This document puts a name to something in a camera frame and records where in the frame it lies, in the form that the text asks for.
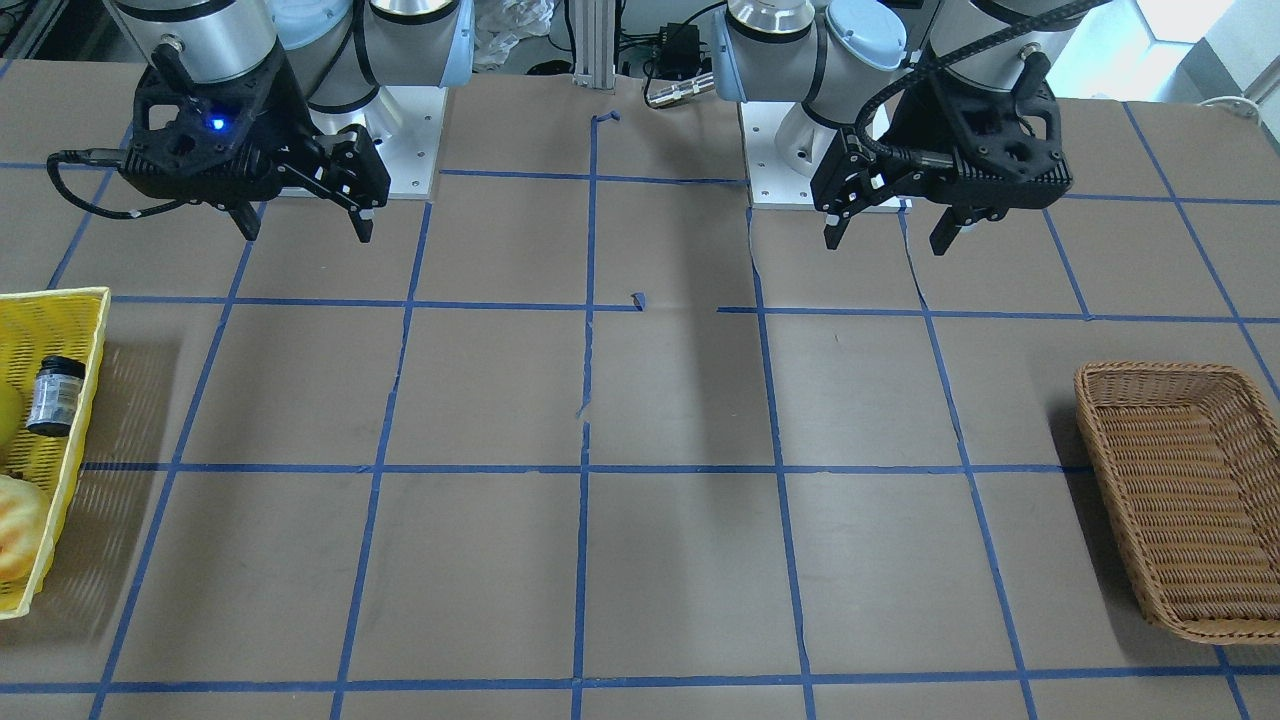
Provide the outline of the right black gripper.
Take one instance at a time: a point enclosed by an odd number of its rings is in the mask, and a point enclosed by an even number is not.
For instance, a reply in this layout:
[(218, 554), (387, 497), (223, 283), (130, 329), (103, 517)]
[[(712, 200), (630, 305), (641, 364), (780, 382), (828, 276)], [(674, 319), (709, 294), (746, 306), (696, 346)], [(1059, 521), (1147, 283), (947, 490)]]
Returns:
[(262, 201), (298, 188), (347, 211), (360, 243), (390, 197), (390, 174), (364, 126), (320, 135), (282, 44), (232, 79), (198, 83), (174, 42), (159, 44), (134, 91), (119, 172), (141, 193), (225, 205), (246, 242)]

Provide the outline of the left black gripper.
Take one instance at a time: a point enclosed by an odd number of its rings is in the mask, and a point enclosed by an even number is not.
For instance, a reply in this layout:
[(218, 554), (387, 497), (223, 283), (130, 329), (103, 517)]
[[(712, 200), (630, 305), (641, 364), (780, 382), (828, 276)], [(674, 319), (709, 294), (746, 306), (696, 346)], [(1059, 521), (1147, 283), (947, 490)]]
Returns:
[(1060, 108), (1047, 83), (1051, 61), (1036, 51), (1019, 64), (1009, 91), (978, 88), (938, 70), (902, 92), (879, 142), (945, 158), (948, 167), (874, 155), (854, 129), (837, 129), (812, 177), (813, 205), (826, 215), (826, 247), (840, 246), (856, 214), (892, 202), (892, 183), (913, 197), (948, 205), (929, 234), (937, 258), (986, 219), (984, 208), (1043, 209), (1062, 197), (1074, 178)]

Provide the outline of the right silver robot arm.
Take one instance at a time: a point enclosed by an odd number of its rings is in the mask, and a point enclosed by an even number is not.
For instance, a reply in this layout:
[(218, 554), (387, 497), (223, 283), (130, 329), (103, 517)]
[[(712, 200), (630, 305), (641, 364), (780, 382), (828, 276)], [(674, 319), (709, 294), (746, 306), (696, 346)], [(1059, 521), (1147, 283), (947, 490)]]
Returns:
[(157, 211), (207, 205), (255, 240), (257, 202), (301, 190), (340, 208), (366, 243), (390, 200), (390, 87), (465, 85), (471, 1), (113, 1), (147, 65), (132, 135), (92, 151)]

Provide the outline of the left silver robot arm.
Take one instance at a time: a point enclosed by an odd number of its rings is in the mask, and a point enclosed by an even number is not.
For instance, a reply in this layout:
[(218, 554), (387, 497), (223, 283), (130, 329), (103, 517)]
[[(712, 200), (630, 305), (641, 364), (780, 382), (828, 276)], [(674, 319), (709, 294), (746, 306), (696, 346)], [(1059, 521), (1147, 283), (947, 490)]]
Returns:
[(778, 147), (826, 217), (826, 247), (893, 199), (942, 208), (936, 255), (968, 227), (1043, 210), (1074, 178), (1050, 72), (1092, 1), (730, 1), (712, 74), (730, 102), (786, 102)]

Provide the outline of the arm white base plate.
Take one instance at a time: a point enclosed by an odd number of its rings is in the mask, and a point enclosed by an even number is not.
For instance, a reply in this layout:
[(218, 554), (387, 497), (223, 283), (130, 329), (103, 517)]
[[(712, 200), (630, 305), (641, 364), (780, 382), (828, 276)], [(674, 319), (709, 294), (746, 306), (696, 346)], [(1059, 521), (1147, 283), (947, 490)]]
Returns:
[(361, 124), (390, 177), (390, 200), (429, 200), (436, 177), (448, 88), (381, 86), (360, 108), (311, 109), (325, 135), (337, 135), (349, 124)]
[(797, 102), (742, 102), (739, 115), (751, 206), (813, 211), (812, 177), (836, 129), (813, 120)]

